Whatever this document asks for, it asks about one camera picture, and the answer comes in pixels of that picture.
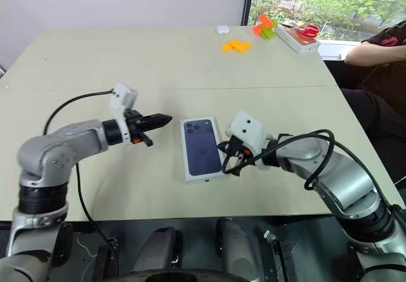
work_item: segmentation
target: robotic arm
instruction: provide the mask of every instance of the robotic arm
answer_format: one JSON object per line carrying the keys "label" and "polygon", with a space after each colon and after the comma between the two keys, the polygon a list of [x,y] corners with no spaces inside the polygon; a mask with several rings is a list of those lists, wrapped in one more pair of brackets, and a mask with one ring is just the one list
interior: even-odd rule
{"label": "robotic arm", "polygon": [[[227,155],[223,170],[237,176],[239,166],[250,158],[284,141],[293,140],[291,135],[274,139],[246,112],[238,112],[226,134],[230,140],[218,146]],[[326,157],[328,147],[327,141],[321,138],[298,139],[270,152],[254,164],[261,170],[270,166],[281,167],[308,179]],[[226,170],[231,157],[237,157],[236,167]],[[315,179],[313,189],[348,237],[351,265],[359,278],[376,269],[405,274],[405,233],[372,179],[359,164],[333,151],[327,165]]]}
{"label": "robotic arm", "polygon": [[144,117],[132,110],[136,93],[123,84],[117,84],[112,94],[114,120],[72,124],[34,137],[20,148],[20,201],[13,212],[7,258],[0,260],[2,281],[46,281],[51,268],[69,257],[69,251],[60,250],[60,246],[71,238],[72,231],[64,222],[68,210],[65,198],[75,164],[121,142],[143,141],[152,146],[144,132],[172,119],[164,114]]}

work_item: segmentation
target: phone box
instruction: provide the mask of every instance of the phone box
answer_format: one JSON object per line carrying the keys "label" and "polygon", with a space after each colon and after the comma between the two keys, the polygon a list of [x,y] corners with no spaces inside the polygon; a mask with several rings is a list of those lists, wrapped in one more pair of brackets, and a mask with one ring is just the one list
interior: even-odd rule
{"label": "phone box", "polygon": [[305,38],[299,35],[294,28],[284,27],[281,24],[275,28],[275,33],[299,54],[314,52],[320,46],[315,38]]}
{"label": "phone box", "polygon": [[223,152],[214,117],[183,119],[180,122],[183,161],[187,184],[202,184],[225,177],[221,171]]}

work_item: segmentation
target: white wall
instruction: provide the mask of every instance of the white wall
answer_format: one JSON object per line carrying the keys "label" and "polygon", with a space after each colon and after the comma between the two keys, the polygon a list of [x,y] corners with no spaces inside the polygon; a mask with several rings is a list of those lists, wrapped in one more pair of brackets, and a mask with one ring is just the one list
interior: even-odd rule
{"label": "white wall", "polygon": [[2,0],[0,64],[9,68],[43,28],[239,25],[244,0]]}

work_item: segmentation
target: green foliage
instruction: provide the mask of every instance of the green foliage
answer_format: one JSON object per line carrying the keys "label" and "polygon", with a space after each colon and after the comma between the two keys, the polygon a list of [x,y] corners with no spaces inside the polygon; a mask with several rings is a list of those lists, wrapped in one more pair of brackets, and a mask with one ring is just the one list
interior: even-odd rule
{"label": "green foliage", "polygon": [[[252,0],[249,24],[266,13],[278,22],[314,23],[323,30],[320,38],[362,40],[376,34],[399,13],[406,12],[406,0]],[[375,18],[380,25],[368,24]]]}

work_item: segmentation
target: person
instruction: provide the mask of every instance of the person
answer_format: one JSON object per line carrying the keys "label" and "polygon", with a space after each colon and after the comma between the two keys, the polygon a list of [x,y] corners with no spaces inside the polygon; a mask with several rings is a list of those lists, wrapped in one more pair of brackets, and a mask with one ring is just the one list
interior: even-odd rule
{"label": "person", "polygon": [[344,97],[392,181],[406,187],[406,21],[384,29],[346,56],[346,64],[376,68]]}

